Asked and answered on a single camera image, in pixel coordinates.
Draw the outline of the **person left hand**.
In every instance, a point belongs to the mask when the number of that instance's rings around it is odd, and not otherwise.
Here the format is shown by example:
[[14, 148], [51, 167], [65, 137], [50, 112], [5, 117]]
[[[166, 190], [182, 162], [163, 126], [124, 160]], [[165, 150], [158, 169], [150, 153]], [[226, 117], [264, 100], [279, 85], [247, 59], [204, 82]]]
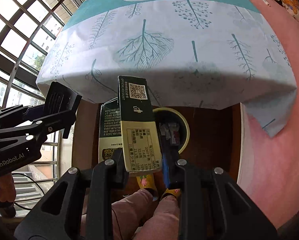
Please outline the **person left hand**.
[[0, 202], [13, 203], [16, 199], [16, 189], [11, 173], [0, 177]]

